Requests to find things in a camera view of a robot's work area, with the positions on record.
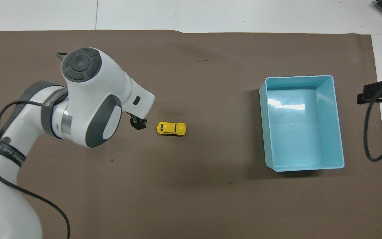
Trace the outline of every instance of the rectangular container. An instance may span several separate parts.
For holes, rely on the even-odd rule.
[[[332,76],[269,77],[259,95],[268,167],[277,172],[344,167]]]

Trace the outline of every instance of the yellow toy car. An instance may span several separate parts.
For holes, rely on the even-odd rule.
[[[184,136],[187,130],[185,123],[170,123],[170,122],[160,122],[157,125],[157,133],[167,135],[175,134],[178,136]]]

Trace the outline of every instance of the white tabletop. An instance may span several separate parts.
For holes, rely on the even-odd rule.
[[[369,0],[0,0],[0,31],[90,29],[371,34],[382,80],[382,13]]]

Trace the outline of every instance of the white robotic arm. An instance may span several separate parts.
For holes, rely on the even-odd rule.
[[[62,61],[67,89],[47,81],[29,86],[0,132],[0,176],[17,184],[17,173],[36,138],[48,133],[85,147],[96,147],[115,133],[122,111],[132,116],[136,129],[154,95],[139,86],[100,50],[85,47]],[[0,239],[42,238],[41,224],[20,192],[0,182]]]

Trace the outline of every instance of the brown paper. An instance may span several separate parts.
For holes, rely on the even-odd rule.
[[[156,100],[147,129],[124,114],[100,147],[36,141],[19,185],[64,210],[71,238],[382,238],[382,161],[364,155],[366,106],[356,104],[376,82],[369,35],[0,32],[0,109],[37,80],[65,85],[54,52],[85,46]],[[335,79],[346,165],[274,172],[264,164],[258,89],[267,77],[322,74]],[[187,134],[158,135],[159,121],[185,122]],[[378,106],[369,137],[378,155]],[[25,197],[44,238],[65,238],[62,217]]]

